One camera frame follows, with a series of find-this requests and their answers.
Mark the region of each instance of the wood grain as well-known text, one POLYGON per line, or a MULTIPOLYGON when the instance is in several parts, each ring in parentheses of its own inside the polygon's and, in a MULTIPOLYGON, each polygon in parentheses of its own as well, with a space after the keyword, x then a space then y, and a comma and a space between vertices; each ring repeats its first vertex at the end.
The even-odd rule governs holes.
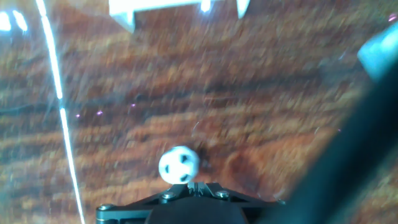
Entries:
MULTIPOLYGON (((372 87, 356 53, 398 11, 386 0, 252 0, 238 20, 236 1, 224 0, 207 14, 198 5, 138 12, 131 34, 108 1, 45 1, 59 101, 37 5, 0 5, 29 26, 0 35, 2 223, 80 222, 60 105, 86 223, 102 203, 166 189, 157 164, 177 145, 199 153, 197 181, 288 198, 372 87)), ((346 221, 396 223, 396 195, 395 161, 346 221)))

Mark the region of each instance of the teal object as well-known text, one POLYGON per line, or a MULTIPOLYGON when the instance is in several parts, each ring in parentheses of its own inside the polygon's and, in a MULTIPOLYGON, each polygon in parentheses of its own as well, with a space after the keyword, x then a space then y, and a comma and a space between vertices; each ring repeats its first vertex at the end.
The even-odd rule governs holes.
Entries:
POLYGON ((359 50, 358 59, 375 82, 398 60, 398 22, 368 40, 359 50))

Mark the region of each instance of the black cable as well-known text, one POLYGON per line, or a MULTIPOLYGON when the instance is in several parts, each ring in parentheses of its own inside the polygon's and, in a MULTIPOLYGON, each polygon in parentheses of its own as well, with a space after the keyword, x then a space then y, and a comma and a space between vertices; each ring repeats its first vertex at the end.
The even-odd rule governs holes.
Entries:
POLYGON ((398 133, 398 63, 358 105, 351 118, 292 192, 284 208, 259 223, 330 221, 392 154, 398 133))

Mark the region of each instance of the metal bolt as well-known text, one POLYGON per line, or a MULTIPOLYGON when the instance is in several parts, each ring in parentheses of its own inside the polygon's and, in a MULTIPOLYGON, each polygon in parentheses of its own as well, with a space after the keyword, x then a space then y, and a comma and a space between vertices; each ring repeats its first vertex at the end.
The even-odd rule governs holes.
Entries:
POLYGON ((162 198, 164 198, 164 199, 171 199, 174 197, 175 197, 175 193, 173 193, 173 192, 166 192, 162 195, 162 198))
POLYGON ((216 196, 219 198, 228 198, 229 197, 229 192, 226 190, 219 190, 216 192, 216 196))
POLYGON ((100 210, 103 211, 103 210, 108 210, 108 209, 110 209, 110 208, 112 208, 112 207, 114 207, 113 204, 103 204, 103 205, 99 206, 98 209, 100 209, 100 210))

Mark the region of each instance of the white ball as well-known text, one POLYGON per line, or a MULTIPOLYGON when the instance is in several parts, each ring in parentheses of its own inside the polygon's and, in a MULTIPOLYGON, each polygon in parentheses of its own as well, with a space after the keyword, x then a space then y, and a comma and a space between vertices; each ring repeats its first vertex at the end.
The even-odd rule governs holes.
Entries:
POLYGON ((160 176, 169 184, 186 184, 199 171, 199 157, 187 146, 173 147, 159 161, 160 176))

